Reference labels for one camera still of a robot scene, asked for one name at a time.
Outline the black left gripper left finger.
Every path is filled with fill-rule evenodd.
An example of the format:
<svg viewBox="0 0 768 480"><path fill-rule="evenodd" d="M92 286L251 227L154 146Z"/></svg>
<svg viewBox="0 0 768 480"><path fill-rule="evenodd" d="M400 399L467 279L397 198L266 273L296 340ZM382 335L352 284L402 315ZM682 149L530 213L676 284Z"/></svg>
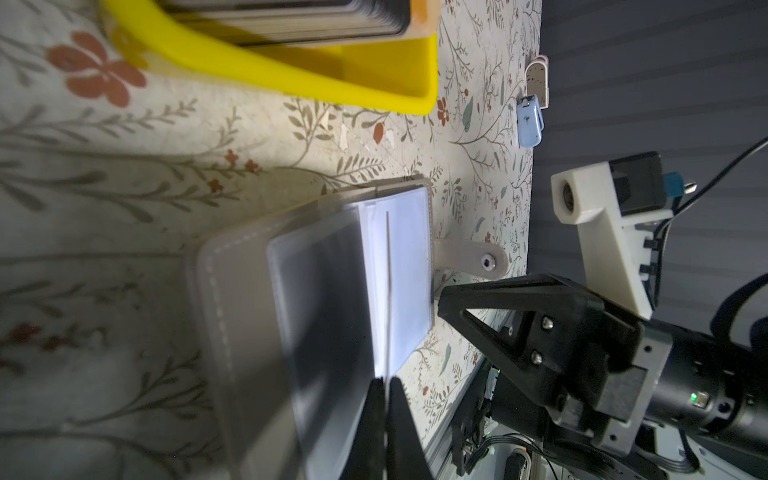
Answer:
<svg viewBox="0 0 768 480"><path fill-rule="evenodd" d="M340 480L381 480L385 470L384 381L373 379Z"/></svg>

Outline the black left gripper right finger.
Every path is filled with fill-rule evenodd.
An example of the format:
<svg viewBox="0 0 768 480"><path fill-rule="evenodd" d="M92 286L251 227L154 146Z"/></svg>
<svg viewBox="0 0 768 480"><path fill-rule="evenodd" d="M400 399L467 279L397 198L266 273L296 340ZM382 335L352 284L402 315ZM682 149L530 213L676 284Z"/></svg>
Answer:
<svg viewBox="0 0 768 480"><path fill-rule="evenodd" d="M386 472L389 480L433 479L403 383L398 377L389 381L386 435Z"/></svg>

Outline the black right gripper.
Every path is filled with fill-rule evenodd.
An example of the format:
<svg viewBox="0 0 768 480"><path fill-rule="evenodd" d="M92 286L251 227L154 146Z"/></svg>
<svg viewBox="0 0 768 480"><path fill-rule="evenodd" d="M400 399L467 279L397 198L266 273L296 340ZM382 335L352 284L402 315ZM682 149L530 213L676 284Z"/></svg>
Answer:
<svg viewBox="0 0 768 480"><path fill-rule="evenodd" d="M469 310L509 310L499 331ZM546 441L624 457L646 422L767 455L767 323L750 344L646 322L552 274L452 285L438 316L499 370L497 422Z"/></svg>

